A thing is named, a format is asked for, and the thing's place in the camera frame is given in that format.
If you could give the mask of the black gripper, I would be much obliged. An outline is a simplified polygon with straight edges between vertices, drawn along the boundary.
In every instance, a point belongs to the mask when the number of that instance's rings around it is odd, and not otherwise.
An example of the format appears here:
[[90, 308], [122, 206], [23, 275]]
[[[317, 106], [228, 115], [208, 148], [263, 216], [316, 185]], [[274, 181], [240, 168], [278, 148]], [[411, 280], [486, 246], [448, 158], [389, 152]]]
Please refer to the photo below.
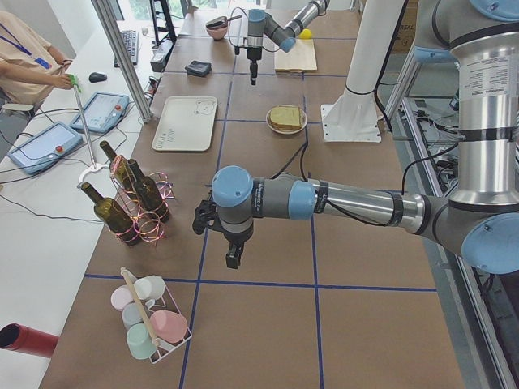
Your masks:
[[238, 269], [241, 264], [244, 244], [252, 237], [254, 232], [253, 219], [248, 218], [237, 224], [220, 219], [220, 224], [225, 238], [229, 241], [229, 249], [225, 256], [226, 266]]
[[256, 85], [258, 75], [258, 64], [262, 58], [262, 47], [248, 47], [247, 58], [250, 60], [250, 81], [251, 84]]

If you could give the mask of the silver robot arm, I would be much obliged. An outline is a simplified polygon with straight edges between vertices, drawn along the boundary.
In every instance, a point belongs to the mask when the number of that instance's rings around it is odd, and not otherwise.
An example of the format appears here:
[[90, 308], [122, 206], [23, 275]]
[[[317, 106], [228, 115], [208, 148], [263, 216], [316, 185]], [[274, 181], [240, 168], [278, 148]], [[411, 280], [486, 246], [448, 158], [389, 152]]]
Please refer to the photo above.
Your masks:
[[263, 38], [266, 36], [279, 49], [288, 53], [296, 43], [296, 38], [310, 22], [325, 15], [330, 1], [309, 1], [285, 26], [281, 26], [265, 10], [251, 9], [247, 16], [247, 35], [244, 48], [250, 61], [250, 81], [256, 85], [258, 61], [262, 58]]
[[227, 239], [227, 267], [239, 267], [255, 219], [330, 214], [403, 228], [491, 274], [518, 269], [518, 4], [423, 1], [414, 52], [420, 61], [458, 65], [456, 189], [443, 197], [392, 193], [224, 167], [212, 180], [206, 225]]

